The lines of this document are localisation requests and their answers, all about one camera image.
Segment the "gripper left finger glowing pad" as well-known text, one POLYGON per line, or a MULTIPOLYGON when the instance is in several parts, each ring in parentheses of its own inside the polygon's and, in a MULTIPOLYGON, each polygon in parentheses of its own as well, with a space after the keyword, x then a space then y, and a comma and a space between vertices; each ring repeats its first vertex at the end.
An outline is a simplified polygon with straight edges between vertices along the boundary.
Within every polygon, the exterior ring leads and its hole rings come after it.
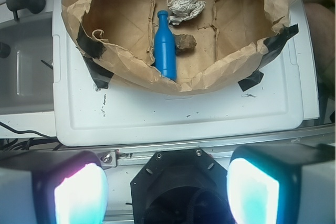
POLYGON ((1 153, 1 223, 102 223, 107 203, 94 152, 1 153))

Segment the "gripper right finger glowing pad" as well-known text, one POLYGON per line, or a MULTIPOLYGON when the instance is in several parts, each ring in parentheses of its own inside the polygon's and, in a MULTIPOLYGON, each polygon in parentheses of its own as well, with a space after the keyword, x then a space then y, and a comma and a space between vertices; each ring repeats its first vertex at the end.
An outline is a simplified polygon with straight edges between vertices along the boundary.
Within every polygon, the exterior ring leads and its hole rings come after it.
POLYGON ((239 146, 227 197, 237 223, 335 223, 335 146, 239 146))

